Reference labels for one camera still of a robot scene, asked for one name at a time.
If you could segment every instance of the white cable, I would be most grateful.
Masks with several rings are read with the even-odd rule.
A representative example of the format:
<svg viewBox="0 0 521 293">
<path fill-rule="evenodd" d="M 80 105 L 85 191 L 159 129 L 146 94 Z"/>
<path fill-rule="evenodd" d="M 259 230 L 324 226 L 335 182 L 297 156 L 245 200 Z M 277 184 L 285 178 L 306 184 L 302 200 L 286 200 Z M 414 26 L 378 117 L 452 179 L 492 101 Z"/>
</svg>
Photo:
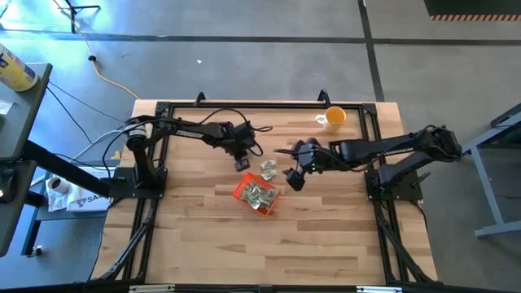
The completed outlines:
<svg viewBox="0 0 521 293">
<path fill-rule="evenodd" d="M 81 29 L 78 27 L 78 25 L 72 21 L 72 18 L 68 15 L 68 13 L 56 2 L 56 0 L 52 0 L 56 6 L 69 18 L 69 20 L 71 20 L 71 24 L 73 24 L 75 27 L 76 27 L 76 30 L 80 33 L 81 37 L 83 37 L 83 41 L 85 41 L 85 44 L 87 45 L 87 48 L 89 49 L 89 54 L 90 56 L 94 56 L 94 54 L 92 53 L 92 48 L 90 48 L 90 45 L 87 41 L 87 38 L 85 37 L 85 35 L 83 34 L 83 32 L 81 31 Z M 111 81 L 109 80 L 108 78 L 104 77 L 101 75 L 101 73 L 99 73 L 99 70 L 98 70 L 98 67 L 96 66 L 96 61 L 95 60 L 91 60 L 89 59 L 90 62 L 92 63 L 92 67 L 94 68 L 94 70 L 96 71 L 96 74 L 98 74 L 99 78 L 103 79 L 104 81 L 108 82 L 109 84 L 111 85 L 115 85 L 123 90 L 126 90 L 129 94 L 132 94 L 136 99 L 141 99 L 139 98 L 138 95 L 136 95 L 132 90 L 129 90 L 126 86 L 124 85 L 120 85 L 119 83 L 115 82 L 115 81 Z"/>
<path fill-rule="evenodd" d="M 106 138 L 108 138 L 111 134 L 114 134 L 114 133 L 120 133 L 122 132 L 123 130 L 111 130 L 107 133 L 105 133 L 104 135 L 100 136 L 99 138 L 96 138 L 96 140 L 94 140 L 88 147 L 86 147 L 83 151 L 80 151 L 77 155 L 75 155 L 74 157 L 72 157 L 73 159 L 77 159 L 80 155 L 83 155 L 85 154 L 86 151 L 88 151 L 91 147 L 93 147 L 95 144 L 99 143 L 99 142 L 102 142 L 103 140 L 105 140 Z M 38 183 L 40 183 L 41 181 L 43 181 L 45 177 L 44 176 L 40 176 L 36 179 L 34 179 L 32 182 L 31 182 L 31 186 L 34 186 Z"/>
</svg>

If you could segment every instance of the gray floor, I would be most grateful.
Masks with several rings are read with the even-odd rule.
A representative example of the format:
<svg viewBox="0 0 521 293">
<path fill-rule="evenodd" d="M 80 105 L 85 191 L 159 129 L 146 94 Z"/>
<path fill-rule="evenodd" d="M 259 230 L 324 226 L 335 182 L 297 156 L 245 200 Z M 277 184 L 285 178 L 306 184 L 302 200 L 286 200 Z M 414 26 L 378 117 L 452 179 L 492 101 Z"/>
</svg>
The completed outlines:
<svg viewBox="0 0 521 293">
<path fill-rule="evenodd" d="M 356 0 L 75 1 L 102 5 L 83 11 L 85 31 L 133 35 L 363 37 Z M 381 38 L 520 39 L 517 23 L 431 22 L 421 0 L 366 0 L 372 33 Z M 0 20 L 8 29 L 67 32 L 52 1 L 13 0 Z M 79 41 L 0 42 L 25 62 L 49 62 L 51 80 L 86 103 L 125 119 L 134 99 L 99 80 Z M 374 101 L 365 45 L 91 42 L 102 72 L 143 98 L 312 100 L 326 88 L 334 100 Z M 445 124 L 461 143 L 519 102 L 519 47 L 376 46 L 386 101 L 398 102 L 407 131 Z M 55 91 L 96 138 L 119 124 Z M 61 133 L 50 138 L 48 133 Z M 75 155 L 88 144 L 63 109 L 46 95 L 31 133 L 44 147 Z M 82 157 L 99 160 L 104 145 Z M 114 146 L 111 153 L 121 148 Z M 474 229 L 493 223 L 471 159 L 431 164 L 423 182 L 424 209 L 439 279 L 447 284 L 521 291 L 521 233 L 477 240 Z M 511 200 L 514 215 L 521 201 Z M 19 256 L 30 210 L 24 210 L 8 256 L 0 259 L 0 287 L 84 281 L 97 255 L 103 220 L 47 222 L 38 243 L 46 254 Z M 17 274 L 18 269 L 24 274 Z"/>
</svg>

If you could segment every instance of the orange basket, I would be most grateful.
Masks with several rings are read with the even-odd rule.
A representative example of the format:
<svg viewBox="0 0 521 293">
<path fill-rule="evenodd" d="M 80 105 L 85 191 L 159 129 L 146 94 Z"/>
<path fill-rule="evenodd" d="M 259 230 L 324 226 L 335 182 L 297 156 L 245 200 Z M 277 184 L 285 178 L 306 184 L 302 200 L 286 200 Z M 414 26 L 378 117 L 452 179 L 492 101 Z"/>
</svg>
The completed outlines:
<svg viewBox="0 0 521 293">
<path fill-rule="evenodd" d="M 264 187 L 266 189 L 275 189 L 274 186 L 272 186 L 271 184 L 269 184 L 268 182 L 266 182 L 264 179 L 262 179 L 261 177 L 258 177 L 256 175 L 253 175 L 251 174 L 250 172 L 246 173 L 246 175 L 244 175 L 243 177 L 243 180 L 241 180 L 241 182 L 239 183 L 239 185 L 237 186 L 237 188 L 235 188 L 235 191 L 234 191 L 234 197 L 246 204 L 248 207 L 254 209 L 255 211 L 259 212 L 262 216 L 268 216 L 269 215 L 269 212 L 271 212 L 272 208 L 274 208 L 274 205 L 275 203 L 277 202 L 278 200 L 278 197 L 280 196 L 280 190 L 278 191 L 277 195 L 275 195 L 275 199 L 274 201 L 271 203 L 271 205 L 269 206 L 269 208 L 258 208 L 258 209 L 255 209 L 253 208 L 250 204 L 248 204 L 246 201 L 242 200 L 240 197 L 241 197 L 241 191 L 244 190 L 244 188 L 247 186 L 248 183 L 250 182 L 253 182 L 255 184 L 257 184 L 258 186 L 261 186 L 261 187 Z"/>
</svg>

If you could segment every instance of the wooden table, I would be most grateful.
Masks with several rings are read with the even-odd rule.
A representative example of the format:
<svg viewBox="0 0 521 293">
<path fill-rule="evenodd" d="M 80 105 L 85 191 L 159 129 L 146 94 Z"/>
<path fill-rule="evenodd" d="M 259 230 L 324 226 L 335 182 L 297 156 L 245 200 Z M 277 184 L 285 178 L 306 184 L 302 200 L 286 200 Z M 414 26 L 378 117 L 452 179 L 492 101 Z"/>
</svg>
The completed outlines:
<svg viewBox="0 0 521 293">
<path fill-rule="evenodd" d="M 137 101 L 133 115 L 154 115 L 157 102 Z M 382 136 L 402 135 L 396 103 L 376 105 Z M 214 110 L 176 109 L 174 116 L 199 121 Z M 147 283 L 383 284 L 374 209 L 366 199 L 362 174 L 306 175 L 304 189 L 295 192 L 282 170 L 295 167 L 296 162 L 289 155 L 273 153 L 275 148 L 291 148 L 299 139 L 314 137 L 327 146 L 331 140 L 361 138 L 357 112 L 346 111 L 348 120 L 336 135 L 323 133 L 314 121 L 324 110 L 241 112 L 255 127 L 274 127 L 268 133 L 256 133 L 265 154 L 252 157 L 251 167 L 241 173 L 222 149 L 194 139 L 170 138 L 169 179 L 155 221 Z M 233 112 L 220 112 L 210 121 L 242 122 Z M 260 174 L 260 163 L 267 159 L 277 161 L 278 175 L 271 183 L 282 191 L 282 197 L 273 214 L 262 217 L 231 193 L 245 172 Z M 134 165 L 128 150 L 123 152 L 122 165 Z M 125 248 L 135 206 L 135 199 L 125 199 L 108 212 L 93 278 L 104 273 Z M 422 214 L 408 202 L 396 202 L 396 210 L 405 247 L 425 273 L 436 279 Z M 398 275 L 396 254 L 391 251 L 390 255 Z M 134 260 L 134 272 L 139 259 Z"/>
</svg>

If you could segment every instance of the yellow can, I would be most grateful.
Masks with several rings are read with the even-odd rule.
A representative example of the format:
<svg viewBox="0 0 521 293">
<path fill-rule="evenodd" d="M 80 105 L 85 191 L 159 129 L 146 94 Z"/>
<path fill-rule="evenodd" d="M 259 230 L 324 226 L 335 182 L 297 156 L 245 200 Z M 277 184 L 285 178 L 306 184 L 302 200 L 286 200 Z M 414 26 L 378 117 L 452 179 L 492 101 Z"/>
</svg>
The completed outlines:
<svg viewBox="0 0 521 293">
<path fill-rule="evenodd" d="M 25 63 L 0 44 L 0 81 L 14 91 L 32 88 L 38 76 Z"/>
</svg>

